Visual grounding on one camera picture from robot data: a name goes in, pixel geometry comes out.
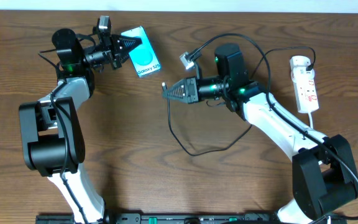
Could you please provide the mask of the Galaxy smartphone cyan screen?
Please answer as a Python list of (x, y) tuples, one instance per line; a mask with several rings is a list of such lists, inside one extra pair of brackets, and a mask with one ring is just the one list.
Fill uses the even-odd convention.
[(142, 43), (129, 53), (135, 72), (138, 77), (145, 77), (159, 71), (162, 66), (150, 43), (148, 35), (142, 26), (122, 32), (126, 37), (140, 38)]

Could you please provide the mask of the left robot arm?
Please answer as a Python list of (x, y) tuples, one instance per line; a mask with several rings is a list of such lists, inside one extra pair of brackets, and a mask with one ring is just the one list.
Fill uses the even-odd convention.
[(59, 189), (70, 215), (37, 215), (36, 223), (115, 223), (116, 216), (93, 187), (85, 170), (85, 140), (78, 108), (93, 95), (93, 69), (110, 64), (120, 68), (130, 51), (142, 44), (139, 37), (112, 34), (94, 27), (92, 35), (60, 29), (52, 35), (56, 87), (45, 97), (19, 107), (24, 162)]

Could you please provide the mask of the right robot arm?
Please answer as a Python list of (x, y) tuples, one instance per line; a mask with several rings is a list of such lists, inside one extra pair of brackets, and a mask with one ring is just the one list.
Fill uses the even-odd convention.
[(186, 104), (222, 98), (227, 108), (264, 132), (291, 160), (293, 200), (275, 215), (281, 223), (345, 223), (335, 211), (358, 198), (358, 173), (347, 139), (328, 137), (286, 110), (259, 82), (251, 80), (237, 44), (214, 51), (218, 75), (163, 86), (168, 101)]

